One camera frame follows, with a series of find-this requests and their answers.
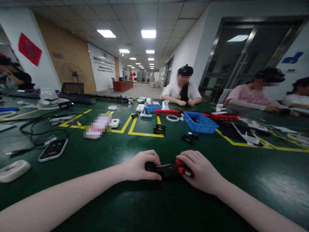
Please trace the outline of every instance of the red desk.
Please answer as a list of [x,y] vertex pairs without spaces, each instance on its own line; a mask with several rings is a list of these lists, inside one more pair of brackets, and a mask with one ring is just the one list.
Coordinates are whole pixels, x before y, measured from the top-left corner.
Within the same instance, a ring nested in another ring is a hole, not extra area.
[[133,81],[113,82],[115,92],[123,92],[133,88]]

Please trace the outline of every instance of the red paper sign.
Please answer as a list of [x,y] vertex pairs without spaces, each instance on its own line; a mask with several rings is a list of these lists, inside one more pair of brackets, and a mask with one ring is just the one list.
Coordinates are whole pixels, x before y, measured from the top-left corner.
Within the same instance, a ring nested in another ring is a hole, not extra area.
[[31,42],[23,33],[20,35],[18,50],[28,58],[34,65],[38,66],[42,55],[42,50]]

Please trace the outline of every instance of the poster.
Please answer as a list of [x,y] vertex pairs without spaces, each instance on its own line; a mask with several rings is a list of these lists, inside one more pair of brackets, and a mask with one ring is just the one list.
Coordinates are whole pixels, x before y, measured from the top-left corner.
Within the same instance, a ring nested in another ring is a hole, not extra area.
[[116,80],[114,57],[87,43],[97,91],[113,88],[113,79]]

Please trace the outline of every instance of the floor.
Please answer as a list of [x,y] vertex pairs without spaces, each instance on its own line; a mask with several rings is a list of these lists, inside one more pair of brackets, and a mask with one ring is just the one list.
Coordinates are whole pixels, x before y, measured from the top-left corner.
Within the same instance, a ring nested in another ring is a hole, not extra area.
[[126,97],[148,97],[148,98],[160,98],[162,89],[150,88],[146,83],[133,83],[133,88],[124,92],[114,92],[111,90],[103,90],[97,92],[97,94],[113,95],[113,96],[126,96]]

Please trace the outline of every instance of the blue plastic bin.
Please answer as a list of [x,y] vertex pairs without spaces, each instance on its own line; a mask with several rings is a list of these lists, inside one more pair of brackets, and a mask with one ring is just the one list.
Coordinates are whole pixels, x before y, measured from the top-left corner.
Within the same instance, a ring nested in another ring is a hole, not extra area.
[[[191,117],[195,117],[200,122],[194,122]],[[196,133],[206,133],[206,134],[213,134],[215,130],[219,127],[213,121],[208,119],[202,113],[197,112],[184,112],[184,121],[188,124],[190,129]]]
[[155,110],[162,109],[162,106],[160,106],[159,104],[145,105],[145,107],[146,107],[146,113],[150,113],[150,114],[155,114]]

